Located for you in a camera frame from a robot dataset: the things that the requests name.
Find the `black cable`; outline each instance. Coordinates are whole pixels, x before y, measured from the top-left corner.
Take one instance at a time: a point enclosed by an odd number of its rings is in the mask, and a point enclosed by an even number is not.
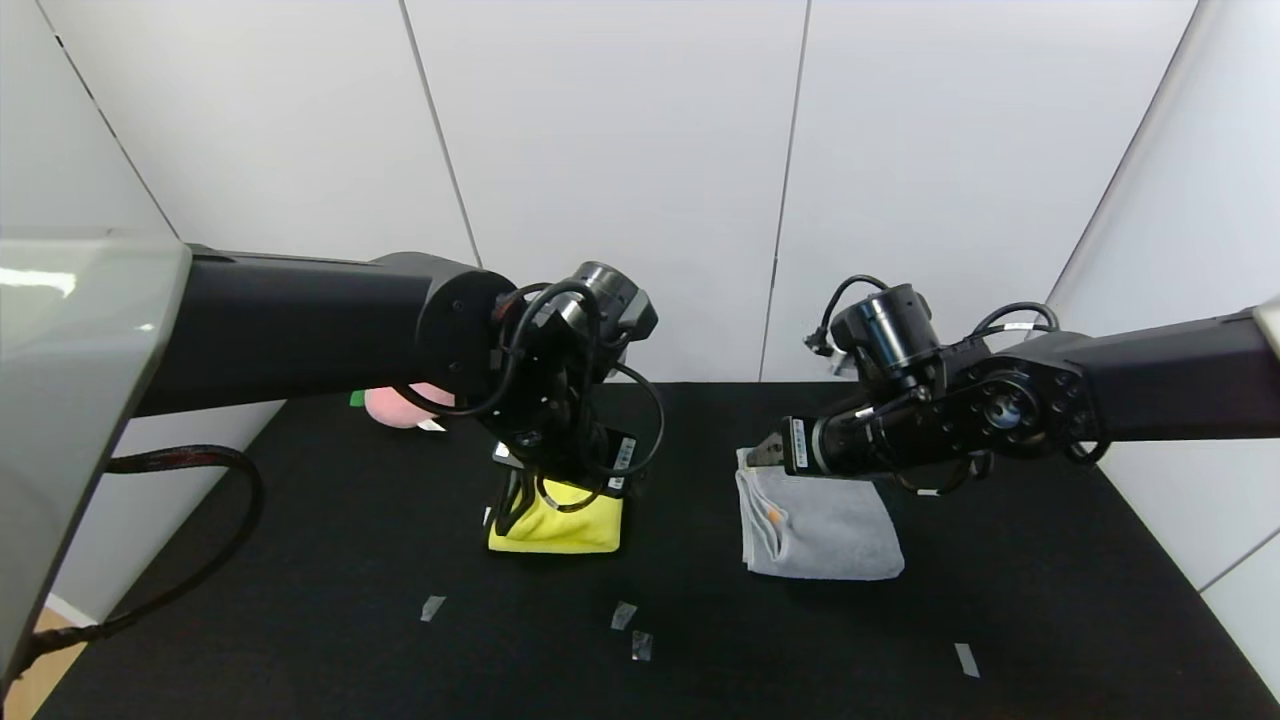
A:
[[[974,338],[979,338],[979,337],[993,336],[993,334],[997,334],[997,333],[1010,332],[1010,331],[1014,331],[1014,329],[1019,329],[1019,331],[1032,329],[1032,331],[1039,331],[1042,333],[1057,332],[1057,328],[1055,328],[1052,325],[1041,325],[1038,323],[1034,324],[1034,325],[1032,325],[1030,328],[1025,328],[1025,327],[1021,327],[1021,328],[1006,328],[1005,325],[1001,324],[1001,325],[991,325],[989,328],[983,328],[980,331],[974,331],[974,332],[969,333],[969,337],[966,337],[965,340],[974,340]]]
[[[617,370],[623,375],[635,380],[636,384],[644,388],[645,393],[649,395],[649,398],[653,400],[653,405],[658,410],[658,434],[654,436],[653,445],[649,446],[649,452],[646,452],[641,460],[632,462],[631,465],[623,469],[605,468],[604,465],[595,462],[590,457],[584,457],[582,460],[586,464],[588,470],[591,470],[600,477],[626,478],[644,471],[649,466],[649,464],[653,462],[653,459],[658,455],[658,447],[662,446],[662,437],[667,432],[667,410],[662,406],[662,396],[658,393],[658,388],[649,380],[649,378],[645,378],[639,372],[628,368],[627,365],[623,365],[622,363],[614,363],[613,366],[617,368]],[[580,443],[580,447],[585,448],[586,443]]]
[[[845,291],[849,290],[849,286],[860,282],[873,284],[881,288],[882,292],[888,290],[888,286],[883,281],[881,281],[879,278],[873,278],[872,275],[852,275],[850,278],[845,278],[845,282],[840,283],[840,286],[836,288],[836,292],[831,295],[831,300],[827,302],[827,309],[823,310],[822,313],[820,327],[827,328],[831,325],[831,314],[836,311],[836,304],[840,302],[840,296],[845,295]]]
[[[205,580],[223,569],[228,561],[248,542],[259,521],[262,519],[262,509],[266,505],[266,486],[262,475],[257,471],[253,461],[243,452],[219,445],[187,445],[180,447],[168,447],[129,455],[125,457],[113,457],[106,464],[106,471],[111,474],[137,474],[159,473],[161,470],[178,470],[183,468],[228,468],[239,470],[248,480],[250,498],[244,518],[241,520],[236,534],[227,541],[221,550],[214,555],[204,566],[192,573],[186,580],[143,602],[142,605],[127,610],[120,615],[108,619],[97,625],[84,628],[58,628],[42,630],[31,637],[27,653],[22,659],[18,673],[26,671],[32,662],[42,655],[55,652],[79,644],[82,642],[100,641],[110,638],[120,630],[133,625],[143,616],[165,607],[179,597],[200,587]]]
[[[502,398],[507,395],[507,391],[511,389],[511,386],[516,379],[516,369],[524,359],[524,350],[521,345],[525,340],[525,333],[534,323],[534,318],[538,316],[538,313],[547,306],[548,302],[568,292],[576,292],[582,296],[582,310],[585,311],[588,319],[588,342],[590,343],[589,347],[594,347],[595,343],[599,342],[600,337],[600,307],[595,301],[595,296],[591,295],[591,290],[589,287],[579,281],[561,281],[548,286],[538,297],[530,301],[529,306],[525,307],[525,311],[520,315],[520,323],[516,325],[516,332],[511,338],[511,347],[508,348],[507,363],[502,373],[502,379],[498,380],[498,387],[493,391],[493,395],[486,397],[479,405],[472,407],[451,407],[448,405],[440,405],[422,397],[407,384],[392,386],[392,389],[399,393],[399,396],[404,400],[410,401],[413,406],[445,418],[472,418],[493,410],[494,406],[502,402]],[[593,354],[589,352],[588,357],[591,359],[591,355]]]
[[[600,493],[604,491],[604,483],[607,482],[607,480],[600,480],[600,484],[595,486],[595,488],[591,489],[591,495],[584,497],[582,500],[580,500],[577,502],[561,503],[554,497],[552,497],[550,495],[548,495],[548,492],[547,492],[547,482],[545,480],[547,480],[547,478],[541,473],[539,473],[538,478],[534,480],[534,486],[538,488],[538,496],[541,497],[543,502],[545,502],[548,506],[550,506],[552,510],[554,510],[557,512],[566,512],[566,514],[568,514],[568,512],[577,512],[579,510],[582,510],[588,505],[595,502],[595,498],[600,497]]]
[[[831,327],[831,314],[836,311],[836,304],[840,302],[840,297],[845,293],[846,290],[849,290],[849,286],[859,282],[873,284],[878,287],[881,292],[888,290],[888,286],[884,284],[883,281],[881,281],[879,278],[873,278],[870,275],[852,275],[850,278],[845,278],[845,282],[840,283],[840,286],[836,288],[836,292],[831,293],[831,300],[827,302],[827,309],[823,310],[822,313],[822,322],[818,323],[818,327],[813,331],[813,333],[810,333],[806,338],[804,338],[805,347],[808,347],[817,355],[820,355],[823,357],[831,357],[831,355],[835,352],[835,350],[831,347],[831,343],[827,342],[827,328]]]
[[[1052,307],[1044,305],[1043,302],[1024,301],[1024,302],[1010,302],[1004,307],[996,309],[996,311],[987,315],[986,318],[982,319],[980,323],[978,323],[978,325],[973,329],[973,332],[969,333],[969,337],[973,337],[974,334],[984,331],[1000,318],[1004,318],[1010,313],[1018,313],[1019,310],[1032,310],[1034,313],[1039,313],[1039,315],[1044,318],[1044,322],[1048,323],[1050,328],[1052,328],[1053,331],[1059,329],[1057,313],[1053,313]]]

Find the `wall seam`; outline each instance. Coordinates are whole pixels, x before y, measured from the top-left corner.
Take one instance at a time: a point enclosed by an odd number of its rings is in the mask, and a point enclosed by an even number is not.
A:
[[[142,172],[138,170],[138,165],[133,161],[133,158],[129,155],[129,151],[125,150],[124,143],[120,142],[120,136],[115,133],[115,128],[111,126],[111,120],[108,119],[106,113],[102,111],[102,106],[97,104],[97,97],[93,96],[93,91],[90,90],[88,83],[84,82],[84,76],[81,74],[79,67],[76,64],[76,59],[72,58],[72,54],[67,50],[67,45],[63,44],[63,36],[58,33],[58,28],[54,27],[54,20],[49,17],[49,13],[45,12],[44,1],[35,0],[35,3],[36,3],[36,9],[40,10],[40,15],[45,18],[45,24],[49,26],[49,32],[54,33],[54,40],[58,41],[58,47],[61,49],[63,56],[67,58],[67,64],[72,67],[72,72],[76,73],[76,79],[78,79],[81,87],[84,88],[84,95],[88,95],[90,102],[92,102],[93,109],[97,110],[97,117],[102,118],[102,124],[106,126],[106,132],[111,133],[111,140],[115,141],[115,146],[119,147],[120,154],[124,155],[124,161],[128,163],[129,169],[133,170],[133,177],[138,178],[138,183],[142,186],[142,190],[147,193],[147,197],[151,199],[151,205],[155,206],[156,213],[160,213],[160,218],[164,220],[164,224],[169,228],[169,232],[172,232],[175,238],[182,240],[182,236],[178,234],[178,229],[173,227],[173,222],[169,219],[169,214],[164,211],[164,208],[160,206],[160,201],[156,200],[156,193],[151,192],[151,186],[147,184],[146,178],[142,177]]]
[[[417,67],[417,78],[422,82],[422,94],[426,96],[426,108],[431,113],[431,124],[435,126],[435,138],[440,143],[440,154],[444,156],[444,168],[449,173],[449,183],[453,186],[453,197],[458,202],[458,211],[462,214],[462,225],[467,231],[467,241],[471,243],[471,252],[475,255],[476,265],[484,268],[480,259],[480,246],[476,245],[475,232],[471,229],[471,215],[467,214],[467,204],[462,200],[462,187],[458,184],[458,174],[453,169],[453,156],[449,155],[449,146],[444,141],[444,128],[440,126],[440,114],[435,109],[435,96],[431,95],[431,83],[426,79],[426,67],[422,64],[422,53],[417,46],[417,35],[413,33],[413,20],[410,18],[408,6],[404,0],[398,0],[401,18],[404,20],[404,35],[408,36],[408,46],[413,53],[413,64]]]
[[[1116,168],[1111,173],[1111,179],[1107,181],[1107,187],[1098,197],[1098,204],[1093,208],[1093,214],[1089,215],[1089,220],[1084,223],[1084,229],[1080,231],[1080,238],[1075,241],[1075,247],[1071,249],[1071,254],[1066,258],[1066,263],[1062,265],[1061,272],[1059,272],[1057,278],[1053,281],[1053,287],[1050,288],[1048,297],[1044,300],[1046,304],[1053,302],[1055,295],[1057,295],[1057,292],[1062,288],[1065,279],[1071,272],[1071,265],[1080,259],[1085,251],[1085,246],[1089,245],[1089,236],[1093,232],[1093,227],[1097,224],[1098,218],[1101,218],[1110,206],[1110,202],[1112,201],[1112,190],[1115,190],[1121,174],[1133,159],[1135,149],[1140,143],[1140,138],[1149,131],[1152,110],[1160,102],[1160,97],[1165,94],[1169,78],[1176,72],[1176,65],[1185,61],[1181,59],[1184,55],[1183,47],[1187,46],[1187,38],[1193,35],[1192,28],[1197,27],[1199,22],[1202,8],[1202,0],[1196,0],[1196,6],[1192,8],[1192,14],[1187,18],[1187,27],[1183,28],[1183,33],[1178,37],[1178,45],[1174,46],[1174,51],[1169,56],[1169,64],[1165,65],[1165,72],[1160,76],[1160,82],[1156,83],[1155,92],[1151,94],[1151,101],[1147,102],[1147,109],[1143,110],[1142,119],[1138,120],[1138,127],[1133,131],[1133,137],[1129,138],[1129,143],[1120,155],[1120,161],[1116,163]]]
[[[791,181],[791,150],[796,141],[796,115],[800,110],[800,82],[804,79],[804,56],[809,49],[809,17],[813,14],[813,0],[804,4],[804,29],[800,33],[800,59],[796,63],[796,88],[791,99],[791,127],[787,131],[787,156],[782,164],[782,195],[778,199],[778,227],[773,236],[773,268],[769,270],[769,299],[764,305],[764,333],[760,337],[760,368],[755,382],[764,382],[764,351],[769,346],[769,318],[773,315],[773,288],[778,283],[778,249],[782,245],[782,218],[787,210],[787,184]]]

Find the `pink stuffed toy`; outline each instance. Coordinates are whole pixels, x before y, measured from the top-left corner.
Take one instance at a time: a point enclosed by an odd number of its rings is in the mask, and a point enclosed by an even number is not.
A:
[[[453,393],[433,384],[413,383],[410,387],[436,405],[453,405]],[[365,391],[365,410],[370,418],[393,428],[416,428],[435,418],[435,413],[422,410],[389,387]]]

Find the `wooden floor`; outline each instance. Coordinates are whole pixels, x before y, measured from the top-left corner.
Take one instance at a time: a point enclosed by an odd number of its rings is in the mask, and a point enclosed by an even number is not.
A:
[[[65,628],[68,625],[70,625],[70,621],[47,607],[40,611],[40,620],[36,621],[37,630]],[[45,698],[49,697],[49,693],[54,691],[58,680],[63,679],[67,669],[79,657],[83,648],[83,644],[78,644],[46,655],[37,660],[29,670],[23,673],[22,678],[9,688],[9,697],[4,700],[5,720],[31,720],[36,715],[36,711],[40,710],[41,703],[45,702]]]

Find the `label sticker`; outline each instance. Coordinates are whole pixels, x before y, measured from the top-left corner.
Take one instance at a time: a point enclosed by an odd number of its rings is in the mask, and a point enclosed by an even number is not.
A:
[[[791,448],[795,454],[796,468],[809,466],[809,443],[804,438],[804,420],[791,418]]]
[[[636,451],[636,438],[625,437],[622,442],[618,443],[618,456],[613,459],[614,470],[625,470],[631,466],[631,457]],[[609,478],[609,487],[613,489],[622,489],[626,484],[626,478]]]

